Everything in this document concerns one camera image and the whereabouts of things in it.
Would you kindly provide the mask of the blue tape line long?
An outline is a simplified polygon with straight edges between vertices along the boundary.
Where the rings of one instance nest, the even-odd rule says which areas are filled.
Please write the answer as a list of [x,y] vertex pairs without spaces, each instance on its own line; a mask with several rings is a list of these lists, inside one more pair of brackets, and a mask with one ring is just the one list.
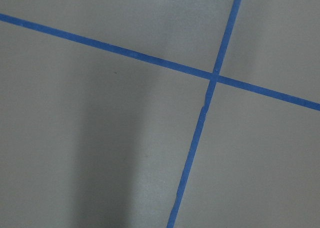
[[[69,40],[69,41],[72,41],[72,42],[80,43],[80,44],[83,44],[83,45],[87,45],[87,46],[90,46],[90,47],[93,47],[93,48],[97,48],[97,49],[101,49],[101,50],[104,50],[104,51],[108,51],[108,52],[111,52],[111,53],[119,54],[121,56],[133,58],[133,59],[136,59],[136,60],[139,60],[139,61],[142,61],[142,62],[150,63],[150,64],[153,64],[153,65],[157,65],[157,66],[160,66],[160,67],[176,70],[176,71],[179,71],[179,72],[182,72],[182,73],[186,73],[186,74],[189,74],[189,75],[192,75],[192,76],[196,76],[196,77],[199,77],[199,78],[203,78],[203,79],[209,80],[211,78],[211,76],[212,76],[212,74],[210,72],[207,72],[207,71],[203,71],[203,70],[192,68],[192,67],[189,67],[189,66],[186,66],[186,65],[182,65],[182,64],[179,64],[179,63],[167,61],[167,60],[160,59],[160,58],[157,58],[157,57],[154,57],[154,56],[149,56],[149,55],[146,55],[146,54],[143,54],[143,53],[140,53],[140,52],[136,52],[136,51],[133,51],[133,50],[130,50],[130,49],[125,49],[125,48],[118,47],[118,46],[115,46],[115,45],[111,45],[111,44],[108,44],[108,43],[100,42],[100,41],[97,41],[97,40],[94,40],[94,39],[90,39],[90,38],[83,37],[83,36],[80,36],[80,35],[76,35],[76,34],[73,34],[73,33],[69,33],[69,32],[66,32],[66,31],[62,31],[62,30],[55,29],[55,28],[52,28],[52,27],[44,26],[44,25],[41,25],[41,24],[37,24],[37,23],[34,23],[34,22],[27,21],[27,20],[19,19],[19,18],[12,17],[12,16],[9,16],[9,15],[1,14],[0,15],[0,20],[2,22],[9,23],[9,24],[12,24],[12,25],[16,25],[16,26],[19,26],[19,27],[22,27],[22,28],[26,28],[26,29],[37,31],[37,32],[45,33],[45,34],[48,34],[48,35],[51,35],[51,36],[55,36],[55,37],[62,38],[62,39],[65,39],[65,40]],[[217,81],[219,83],[221,83],[221,84],[225,84],[225,85],[229,85],[231,87],[235,87],[235,88],[238,88],[238,89],[247,90],[247,91],[250,91],[250,92],[253,92],[253,93],[265,95],[267,97],[271,97],[271,98],[274,98],[274,99],[282,100],[282,101],[285,101],[285,102],[288,102],[288,103],[292,103],[292,104],[295,104],[295,105],[303,106],[303,107],[310,108],[310,109],[313,109],[313,110],[317,110],[318,111],[320,109],[320,104],[319,103],[316,103],[316,102],[313,102],[313,101],[310,101],[310,100],[306,100],[306,99],[303,99],[303,98],[299,98],[299,97],[296,97],[296,96],[288,95],[288,94],[285,94],[285,93],[277,92],[277,91],[274,91],[274,90],[270,90],[270,89],[267,89],[267,88],[263,88],[263,87],[260,87],[260,86],[257,86],[257,85],[253,85],[253,84],[249,84],[249,83],[246,83],[246,82],[242,82],[242,81],[239,81],[239,80],[235,80],[235,79],[232,79],[232,78],[228,78],[228,77],[225,77],[225,76],[219,75],[218,78],[217,78]]]

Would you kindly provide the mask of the blue tape line crossing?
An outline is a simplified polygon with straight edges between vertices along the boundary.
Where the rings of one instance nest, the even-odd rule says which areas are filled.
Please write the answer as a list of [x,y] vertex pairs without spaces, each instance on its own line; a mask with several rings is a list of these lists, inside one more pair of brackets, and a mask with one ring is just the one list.
[[220,75],[220,71],[225,59],[225,55],[228,49],[228,45],[232,36],[233,28],[236,22],[236,18],[240,9],[242,0],[233,0],[232,8],[229,13],[228,21],[224,30],[224,34],[222,37],[222,41],[218,50],[218,54],[216,57],[216,61],[213,67],[213,71],[210,74],[210,79],[207,87],[207,91],[205,93],[204,105],[201,108],[199,113],[199,117],[197,120],[197,124],[194,130],[194,134],[192,137],[192,141],[190,144],[190,148],[185,160],[185,164],[182,170],[182,174],[180,177],[180,181],[177,187],[176,196],[174,200],[173,207],[170,211],[169,218],[167,221],[167,227],[174,227],[175,222],[178,216],[179,208],[183,199],[183,195],[185,192],[185,188],[188,182],[188,178],[190,175],[190,171],[193,165],[193,161],[196,155],[196,151],[199,145],[200,137],[203,131],[203,127],[205,124],[206,116],[214,95],[214,91],[216,88],[216,84],[218,82],[218,77]]

